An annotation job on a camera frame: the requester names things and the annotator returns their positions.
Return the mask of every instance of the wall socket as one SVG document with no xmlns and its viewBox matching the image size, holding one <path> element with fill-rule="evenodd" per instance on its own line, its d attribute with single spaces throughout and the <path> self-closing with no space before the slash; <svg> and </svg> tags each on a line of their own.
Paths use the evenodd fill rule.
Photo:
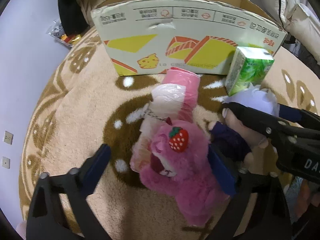
<svg viewBox="0 0 320 240">
<path fill-rule="evenodd" d="M 12 144 L 13 134 L 7 131 L 4 132 L 3 141 L 8 144 Z"/>
<path fill-rule="evenodd" d="M 10 159 L 7 157 L 2 157 L 2 167 L 10 169 Z"/>
</svg>

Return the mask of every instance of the plastic bag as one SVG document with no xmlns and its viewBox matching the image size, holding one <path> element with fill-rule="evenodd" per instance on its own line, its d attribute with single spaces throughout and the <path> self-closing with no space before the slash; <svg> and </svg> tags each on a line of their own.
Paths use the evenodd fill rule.
<svg viewBox="0 0 320 240">
<path fill-rule="evenodd" d="M 80 34 L 67 36 L 64 32 L 60 19 L 54 21 L 54 24 L 48 29 L 47 33 L 70 48 L 81 39 Z"/>
</svg>

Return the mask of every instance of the cheese illustration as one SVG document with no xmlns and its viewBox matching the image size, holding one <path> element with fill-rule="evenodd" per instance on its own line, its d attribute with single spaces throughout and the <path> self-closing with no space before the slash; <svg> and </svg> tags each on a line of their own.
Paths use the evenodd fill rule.
<svg viewBox="0 0 320 240">
<path fill-rule="evenodd" d="M 136 53 L 156 36 L 157 34 L 132 36 L 104 41 L 104 44 L 113 49 Z"/>
<path fill-rule="evenodd" d="M 198 40 L 175 36 L 167 47 L 165 55 L 170 58 L 184 60 L 198 43 Z"/>
<path fill-rule="evenodd" d="M 140 68 L 156 68 L 159 63 L 159 58 L 157 57 L 156 53 L 153 53 L 149 56 L 143 57 L 137 61 Z"/>
<path fill-rule="evenodd" d="M 127 64 L 124 64 L 114 58 L 112 58 L 111 61 L 119 76 L 133 76 L 138 74 L 138 71 L 136 69 L 128 66 Z"/>
<path fill-rule="evenodd" d="M 196 44 L 184 62 L 193 67 L 212 69 L 232 57 L 237 46 L 229 39 L 206 36 Z"/>
</svg>

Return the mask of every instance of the strawberry decoration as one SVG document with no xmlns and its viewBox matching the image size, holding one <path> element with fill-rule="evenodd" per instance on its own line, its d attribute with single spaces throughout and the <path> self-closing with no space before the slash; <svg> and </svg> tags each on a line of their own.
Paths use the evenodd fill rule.
<svg viewBox="0 0 320 240">
<path fill-rule="evenodd" d="M 169 133 L 169 138 L 170 148 L 177 153 L 183 152 L 188 146 L 189 134 L 187 130 L 181 127 L 173 127 Z"/>
</svg>

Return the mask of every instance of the pink plush fabric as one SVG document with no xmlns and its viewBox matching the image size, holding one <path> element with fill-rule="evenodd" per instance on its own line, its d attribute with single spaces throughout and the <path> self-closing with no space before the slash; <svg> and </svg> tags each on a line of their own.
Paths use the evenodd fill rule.
<svg viewBox="0 0 320 240">
<path fill-rule="evenodd" d="M 173 127 L 188 132 L 188 147 L 178 153 L 169 145 Z M 215 206 L 228 198 L 208 163 L 208 144 L 203 131 L 194 123 L 175 120 L 164 123 L 151 142 L 150 164 L 140 171 L 141 182 L 149 189 L 174 196 L 190 225 L 204 226 Z"/>
</svg>

